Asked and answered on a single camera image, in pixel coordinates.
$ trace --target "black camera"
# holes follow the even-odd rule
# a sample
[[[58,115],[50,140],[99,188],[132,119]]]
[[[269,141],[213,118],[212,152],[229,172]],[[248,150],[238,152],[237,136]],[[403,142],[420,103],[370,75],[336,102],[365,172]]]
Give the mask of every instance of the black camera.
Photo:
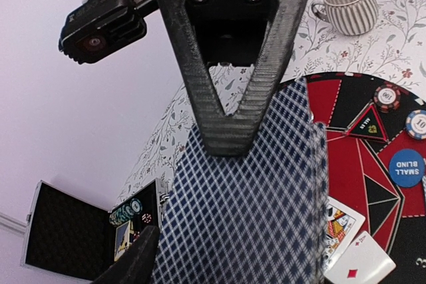
[[[79,64],[96,63],[145,35],[133,0],[89,0],[68,15],[59,50]]]

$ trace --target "mug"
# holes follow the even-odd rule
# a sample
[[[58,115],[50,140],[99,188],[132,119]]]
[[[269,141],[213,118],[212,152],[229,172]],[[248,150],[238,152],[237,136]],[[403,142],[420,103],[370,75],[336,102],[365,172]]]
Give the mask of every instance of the mug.
[[[317,6],[325,7],[325,13]],[[313,2],[311,10],[322,21],[331,23],[340,33],[357,36],[374,27],[379,14],[376,0],[324,0]]]

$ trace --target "floral tablecloth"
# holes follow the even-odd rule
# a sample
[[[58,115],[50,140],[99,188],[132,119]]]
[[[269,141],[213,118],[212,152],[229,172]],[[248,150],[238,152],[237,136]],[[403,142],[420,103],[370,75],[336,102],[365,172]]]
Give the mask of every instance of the floral tablecloth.
[[[309,0],[283,81],[317,72],[372,74],[407,88],[426,100],[426,0],[377,0],[379,20],[371,32],[340,35],[316,19]],[[232,113],[242,97],[253,67],[219,65],[210,74],[222,104]],[[176,163],[185,150],[194,116],[182,86],[164,112],[117,199],[131,197],[154,178],[171,188]]]

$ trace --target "red and black poker mat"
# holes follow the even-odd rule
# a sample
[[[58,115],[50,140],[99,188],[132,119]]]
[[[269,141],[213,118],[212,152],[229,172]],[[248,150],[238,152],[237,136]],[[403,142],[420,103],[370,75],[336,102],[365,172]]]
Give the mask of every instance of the red and black poker mat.
[[[426,283],[426,207],[421,182],[402,188],[389,175],[392,157],[413,149],[426,157],[426,140],[405,129],[407,116],[426,104],[404,88],[395,110],[374,103],[390,83],[366,74],[327,72],[307,76],[314,122],[327,126],[329,195],[365,216],[368,231],[396,269],[383,283]],[[289,82],[280,85],[280,89]]]

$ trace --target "white wall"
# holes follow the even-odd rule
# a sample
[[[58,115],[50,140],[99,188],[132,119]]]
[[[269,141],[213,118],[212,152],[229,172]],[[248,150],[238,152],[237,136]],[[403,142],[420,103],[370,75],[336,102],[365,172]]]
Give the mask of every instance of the white wall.
[[[1,284],[84,284],[50,273],[20,267],[23,238],[0,228],[0,283]]]
[[[95,65],[60,53],[80,4],[0,0],[0,212],[21,221],[39,180],[111,208],[182,82],[159,12],[146,38]]]

